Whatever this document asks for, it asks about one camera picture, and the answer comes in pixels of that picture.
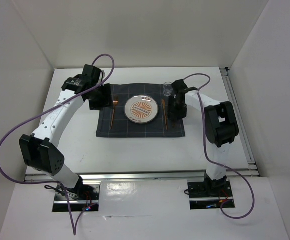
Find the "copper knife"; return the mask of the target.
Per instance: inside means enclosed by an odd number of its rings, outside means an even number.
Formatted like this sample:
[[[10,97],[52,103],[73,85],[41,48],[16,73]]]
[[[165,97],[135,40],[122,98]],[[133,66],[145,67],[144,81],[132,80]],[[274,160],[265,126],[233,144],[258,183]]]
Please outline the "copper knife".
[[[166,128],[166,131],[168,131],[167,115],[166,115],[166,110],[165,110],[165,101],[164,101],[163,98],[161,99],[161,105],[162,105],[163,114],[164,114],[164,123],[165,123],[165,128]]]

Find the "copper fork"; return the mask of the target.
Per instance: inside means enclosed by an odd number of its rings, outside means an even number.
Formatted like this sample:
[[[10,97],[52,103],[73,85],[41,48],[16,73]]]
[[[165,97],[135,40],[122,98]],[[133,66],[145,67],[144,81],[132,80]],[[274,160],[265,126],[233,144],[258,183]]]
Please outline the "copper fork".
[[[118,103],[119,103],[118,95],[114,95],[113,101],[112,101],[113,110],[112,110],[112,114],[111,114],[110,129],[112,129],[112,126],[113,126],[115,109],[116,109],[116,106],[118,105]]]

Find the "clear drinking glass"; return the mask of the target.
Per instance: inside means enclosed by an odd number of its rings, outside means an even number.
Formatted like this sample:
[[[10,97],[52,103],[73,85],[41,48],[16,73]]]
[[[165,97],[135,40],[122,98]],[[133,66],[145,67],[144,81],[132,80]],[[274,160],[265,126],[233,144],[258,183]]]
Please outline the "clear drinking glass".
[[[169,97],[171,95],[172,91],[173,91],[173,88],[172,88],[171,82],[163,83],[163,95],[165,97]]]

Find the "dark grey checked cloth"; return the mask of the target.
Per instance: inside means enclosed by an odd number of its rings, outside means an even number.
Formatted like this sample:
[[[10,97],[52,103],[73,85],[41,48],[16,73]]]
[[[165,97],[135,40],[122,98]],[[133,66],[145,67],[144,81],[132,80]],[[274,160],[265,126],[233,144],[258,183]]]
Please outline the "dark grey checked cloth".
[[[174,125],[170,120],[165,123],[161,99],[164,99],[165,103],[168,100],[163,95],[161,84],[112,84],[111,93],[113,97],[118,97],[114,121],[111,121],[112,108],[106,107],[100,110],[96,130],[98,138],[182,138],[185,136],[182,120],[177,121]],[[126,102],[137,95],[150,96],[158,104],[158,115],[149,123],[133,123],[125,116]]]

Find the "orange patterned plate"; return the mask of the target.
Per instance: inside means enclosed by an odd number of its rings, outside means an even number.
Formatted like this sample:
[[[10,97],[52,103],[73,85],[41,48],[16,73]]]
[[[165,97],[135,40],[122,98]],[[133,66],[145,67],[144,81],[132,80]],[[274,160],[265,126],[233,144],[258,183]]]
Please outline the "orange patterned plate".
[[[136,124],[146,124],[153,121],[158,114],[157,102],[148,95],[131,97],[124,106],[126,118]]]

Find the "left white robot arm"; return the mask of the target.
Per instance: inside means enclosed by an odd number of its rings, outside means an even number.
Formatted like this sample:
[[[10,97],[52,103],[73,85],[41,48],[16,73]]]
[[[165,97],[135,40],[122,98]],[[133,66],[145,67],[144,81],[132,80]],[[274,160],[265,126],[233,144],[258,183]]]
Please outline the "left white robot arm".
[[[104,76],[104,71],[86,64],[82,74],[64,82],[55,103],[56,109],[31,135],[24,134],[19,140],[24,163],[60,182],[73,200],[93,189],[84,185],[82,178],[65,165],[65,157],[57,147],[70,120],[86,100],[91,101],[94,107],[105,107],[110,103],[109,94],[105,92],[109,89],[108,85],[91,90],[103,81]]]

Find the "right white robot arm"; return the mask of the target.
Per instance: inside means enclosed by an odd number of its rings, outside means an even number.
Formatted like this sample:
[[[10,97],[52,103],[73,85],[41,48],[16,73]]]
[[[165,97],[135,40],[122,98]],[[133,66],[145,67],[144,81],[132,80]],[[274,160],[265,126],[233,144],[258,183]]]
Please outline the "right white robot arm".
[[[167,118],[172,123],[187,116],[187,106],[203,114],[203,133],[205,140],[212,145],[213,154],[204,173],[203,191],[214,196],[226,184],[228,152],[239,133],[233,106],[229,101],[220,102],[199,93],[195,87],[187,87],[182,79],[173,82],[171,89]]]

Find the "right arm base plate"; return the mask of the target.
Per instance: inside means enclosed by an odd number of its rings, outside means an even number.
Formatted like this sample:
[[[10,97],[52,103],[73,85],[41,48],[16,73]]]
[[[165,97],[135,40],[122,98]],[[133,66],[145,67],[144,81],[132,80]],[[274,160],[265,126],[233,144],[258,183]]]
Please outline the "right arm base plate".
[[[203,182],[188,182],[187,189],[183,191],[189,198],[190,210],[219,209],[224,203],[223,208],[235,208],[230,182],[224,186],[207,192]]]

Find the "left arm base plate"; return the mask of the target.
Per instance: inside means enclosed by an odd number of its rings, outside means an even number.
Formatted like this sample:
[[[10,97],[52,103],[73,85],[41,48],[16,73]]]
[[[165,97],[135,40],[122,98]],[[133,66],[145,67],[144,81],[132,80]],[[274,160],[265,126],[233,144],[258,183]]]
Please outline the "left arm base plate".
[[[88,185],[93,188],[93,192],[85,191],[80,196],[69,191],[67,192],[72,212],[78,213],[81,212],[84,208],[87,208],[85,210],[86,212],[99,211],[100,182],[91,182]],[[52,187],[51,190],[54,191],[52,212],[67,213],[67,199],[61,186],[57,184],[56,187]]]

